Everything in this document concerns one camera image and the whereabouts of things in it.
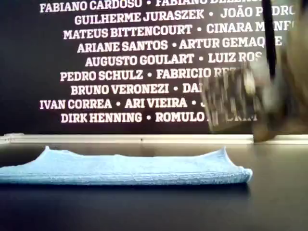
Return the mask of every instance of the baseboard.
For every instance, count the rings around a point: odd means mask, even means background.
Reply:
[[[6,143],[252,144],[252,135],[25,135],[7,134]],[[308,144],[308,135],[281,135],[266,144]]]

